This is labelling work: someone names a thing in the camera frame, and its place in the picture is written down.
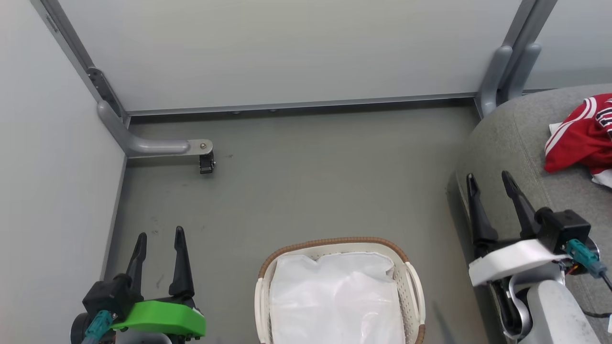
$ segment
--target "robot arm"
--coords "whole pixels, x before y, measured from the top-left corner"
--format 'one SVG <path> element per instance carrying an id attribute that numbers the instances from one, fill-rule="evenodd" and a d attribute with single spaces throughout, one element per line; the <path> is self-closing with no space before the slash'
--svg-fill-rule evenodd
<path id="1" fill-rule="evenodd" d="M 77 316 L 70 331 L 72 344 L 184 344 L 206 333 L 206 320 L 197 309 L 187 241 L 176 228 L 176 263 L 168 297 L 145 301 L 141 295 L 147 236 L 138 236 L 125 274 L 98 281 L 83 299 L 87 313 Z"/>
<path id="2" fill-rule="evenodd" d="M 474 175 L 467 175 L 469 215 L 475 260 L 472 285 L 488 285 L 504 334 L 525 344 L 599 343 L 565 287 L 566 274 L 603 277 L 612 290 L 591 225 L 573 211 L 537 212 L 509 172 L 502 172 L 506 193 L 521 225 L 520 237 L 499 240 L 480 202 Z"/>

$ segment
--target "gray couch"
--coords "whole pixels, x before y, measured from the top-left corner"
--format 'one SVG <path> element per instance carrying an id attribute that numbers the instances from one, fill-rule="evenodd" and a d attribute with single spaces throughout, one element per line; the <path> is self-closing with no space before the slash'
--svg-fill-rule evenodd
<path id="1" fill-rule="evenodd" d="M 607 92 L 612 92 L 612 84 L 556 89 L 525 95 L 497 108 L 472 132 L 459 157 L 456 177 L 463 205 L 467 206 L 465 176 L 474 173 L 500 238 L 518 237 L 518 219 L 501 181 L 501 171 L 508 170 L 536 210 L 543 206 L 554 211 L 572 209 L 590 222 L 590 237 L 612 270 L 612 190 L 591 182 L 583 166 L 556 174 L 543 169 L 548 125 L 563 121 L 584 98 Z M 612 312 L 612 293 L 603 280 L 570 276 L 567 286 L 585 310 Z M 599 340 L 612 344 L 612 334 L 606 331 L 608 320 L 589 321 Z"/>

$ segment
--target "laundry basket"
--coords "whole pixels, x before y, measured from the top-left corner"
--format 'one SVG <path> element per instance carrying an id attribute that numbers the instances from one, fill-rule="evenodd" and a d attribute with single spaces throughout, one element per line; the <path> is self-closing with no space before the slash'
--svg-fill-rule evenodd
<path id="1" fill-rule="evenodd" d="M 425 298 L 419 276 L 406 254 L 392 242 L 379 237 L 341 237 L 308 241 L 283 247 L 266 259 L 255 286 L 255 323 L 259 342 L 273 344 L 270 323 L 270 282 L 280 256 L 305 255 L 314 260 L 333 253 L 376 252 L 388 256 L 395 264 L 393 279 L 397 283 L 406 344 L 421 344 L 425 338 Z"/>

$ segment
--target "white panel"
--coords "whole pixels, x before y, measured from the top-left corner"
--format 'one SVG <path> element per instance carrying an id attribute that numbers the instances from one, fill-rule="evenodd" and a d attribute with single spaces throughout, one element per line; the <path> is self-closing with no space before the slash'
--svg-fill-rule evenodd
<path id="1" fill-rule="evenodd" d="M 124 154 L 31 3 L 3 0 L 0 31 L 0 343 L 69 343 Z"/>
<path id="2" fill-rule="evenodd" d="M 128 111 L 476 92 L 519 1 L 60 0 Z"/>
<path id="3" fill-rule="evenodd" d="M 610 0 L 559 0 L 537 41 L 542 52 L 526 89 L 612 82 Z"/>

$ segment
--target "floor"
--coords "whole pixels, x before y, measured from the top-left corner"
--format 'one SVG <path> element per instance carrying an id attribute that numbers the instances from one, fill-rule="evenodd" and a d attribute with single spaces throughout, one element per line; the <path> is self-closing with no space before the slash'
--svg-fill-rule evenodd
<path id="1" fill-rule="evenodd" d="M 201 343 L 258 343 L 253 292 L 272 252 L 379 236 L 398 244 L 419 273 L 425 343 L 498 343 L 494 318 L 470 285 L 465 228 L 446 192 L 477 117 L 468 103 L 451 105 L 134 120 L 130 130 L 141 137 L 212 140 L 217 167 L 200 175 L 196 157 L 130 160 L 106 275 L 124 272 L 144 231 L 143 295 L 166 296 L 174 229 L 183 226 L 208 325 Z"/>

